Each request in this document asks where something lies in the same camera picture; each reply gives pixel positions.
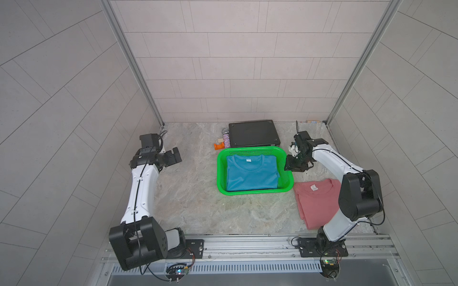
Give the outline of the green plastic basket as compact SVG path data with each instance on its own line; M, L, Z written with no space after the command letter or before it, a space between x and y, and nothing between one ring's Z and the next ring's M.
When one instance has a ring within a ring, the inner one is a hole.
M253 191L235 191L228 192L226 190L227 183L227 157L233 155L239 156L257 156L257 155L273 155L277 158L277 169L280 179L277 189L262 189ZM221 151L217 158L217 187L219 191L225 195L244 195L244 194L263 194L263 193L284 193L293 188L294 180L291 171L285 171L286 153L279 147L243 147L243 148L227 148Z

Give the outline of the pink t-shirt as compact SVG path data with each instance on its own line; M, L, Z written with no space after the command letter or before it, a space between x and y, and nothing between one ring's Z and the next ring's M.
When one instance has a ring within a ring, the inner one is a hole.
M341 182L337 179L296 182L293 190L300 218L308 230L324 227L339 211Z

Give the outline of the blue t-shirt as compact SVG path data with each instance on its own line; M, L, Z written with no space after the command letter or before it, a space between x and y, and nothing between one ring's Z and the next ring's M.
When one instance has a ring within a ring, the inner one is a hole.
M228 192L277 189L277 158L273 155L227 157Z

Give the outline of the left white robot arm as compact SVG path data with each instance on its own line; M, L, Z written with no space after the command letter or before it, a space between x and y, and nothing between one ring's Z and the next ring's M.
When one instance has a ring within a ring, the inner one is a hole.
M152 216L160 172L182 162L179 150L164 149L161 133L140 136L141 148L130 161L132 186L126 211L118 226L109 231L111 244L124 271L171 258L173 251L186 252L181 228L164 230Z

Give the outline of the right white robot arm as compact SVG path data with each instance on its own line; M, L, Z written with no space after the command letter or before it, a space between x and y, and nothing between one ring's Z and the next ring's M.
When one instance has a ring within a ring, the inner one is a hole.
M285 170L305 172L319 162L335 176L293 185L299 215L307 229L318 231L316 248L324 253L343 241L358 223L367 223L384 211L379 175L349 162L327 141L312 139L306 131L298 132L294 139Z

